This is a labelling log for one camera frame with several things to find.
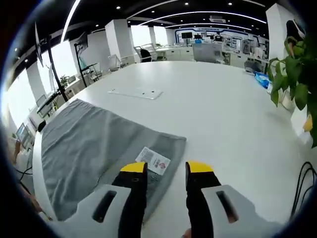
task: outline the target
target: gray cloth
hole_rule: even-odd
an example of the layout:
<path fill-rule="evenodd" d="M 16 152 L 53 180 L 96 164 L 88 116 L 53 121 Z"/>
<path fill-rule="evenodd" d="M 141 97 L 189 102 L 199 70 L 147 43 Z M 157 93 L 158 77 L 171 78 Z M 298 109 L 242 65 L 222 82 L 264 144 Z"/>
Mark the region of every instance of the gray cloth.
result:
<path fill-rule="evenodd" d="M 66 220 L 74 214 L 78 202 L 99 186 L 111 184 L 146 146 L 171 160 L 163 176 L 148 171 L 146 222 L 174 176 L 185 143 L 185 137 L 151 130 L 75 100 L 43 130 L 43 174 L 57 218 Z"/>

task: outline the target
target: potted plant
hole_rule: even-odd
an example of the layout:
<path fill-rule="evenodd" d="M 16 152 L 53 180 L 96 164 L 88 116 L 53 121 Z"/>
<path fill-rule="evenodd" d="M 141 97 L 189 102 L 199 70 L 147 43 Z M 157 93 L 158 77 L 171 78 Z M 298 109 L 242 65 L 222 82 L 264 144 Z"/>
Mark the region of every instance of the potted plant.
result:
<path fill-rule="evenodd" d="M 67 86 L 67 80 L 68 80 L 68 76 L 65 76 L 65 75 L 63 75 L 61 78 L 60 78 L 60 84 L 62 85 L 62 86 Z"/>
<path fill-rule="evenodd" d="M 278 90 L 289 90 L 290 99 L 295 99 L 296 107 L 294 113 L 304 110 L 306 112 L 304 131 L 309 131 L 313 138 L 313 147 L 317 146 L 317 80 L 315 71 L 317 69 L 317 48 L 312 38 L 305 37 L 303 41 L 296 41 L 293 48 L 294 57 L 288 51 L 287 38 L 284 42 L 288 56 L 279 60 L 271 59 L 267 69 L 268 77 L 272 82 L 271 100 L 277 106 Z M 276 75 L 273 76 L 271 65 L 276 63 Z"/>

